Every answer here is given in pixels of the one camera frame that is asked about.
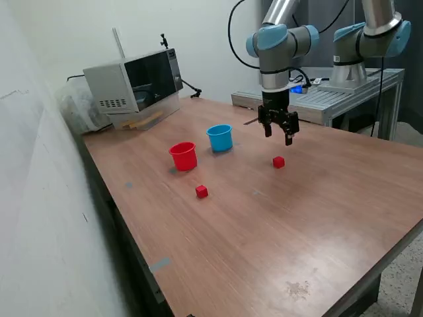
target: black stand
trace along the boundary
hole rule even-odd
[[[161,36],[161,38],[163,39],[163,42],[160,42],[160,45],[162,45],[162,46],[166,47],[166,50],[167,50],[167,49],[169,48],[169,44],[167,43],[167,40],[166,40],[166,38],[165,38],[165,34],[164,34],[164,33],[162,33],[162,34],[160,34],[160,36]],[[196,92],[195,94],[192,94],[192,95],[190,96],[191,98],[199,98],[199,97],[200,97],[201,93],[203,92],[201,89],[196,88],[196,87],[192,86],[191,84],[188,84],[185,80],[182,80],[182,82],[183,82],[185,85],[187,85],[188,87],[190,87],[193,91],[195,91],[195,92]]]

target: red cube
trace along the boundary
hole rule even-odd
[[[205,198],[209,195],[207,187],[201,185],[196,188],[196,193],[198,198]]]
[[[282,168],[285,166],[285,159],[283,157],[275,157],[273,159],[274,168]]]

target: white wall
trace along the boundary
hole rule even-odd
[[[258,73],[240,64],[227,41],[227,19],[237,0],[8,0],[53,90],[82,69],[119,58],[112,27],[126,55],[160,49],[165,33],[176,49],[182,78],[205,98],[230,101],[232,92],[256,88]],[[242,3],[233,21],[239,55],[260,25],[261,1]],[[190,94],[184,89],[183,94]]]
[[[130,316],[79,153],[3,0],[0,29],[0,316]]]

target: floor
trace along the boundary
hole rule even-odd
[[[371,128],[361,132],[370,135]],[[423,147],[423,135],[399,122],[395,142]],[[407,317],[423,266],[423,233],[383,272],[379,300],[363,317]]]

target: blue cup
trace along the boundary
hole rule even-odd
[[[223,152],[232,149],[232,127],[229,124],[219,124],[207,130],[211,148],[214,152]]]

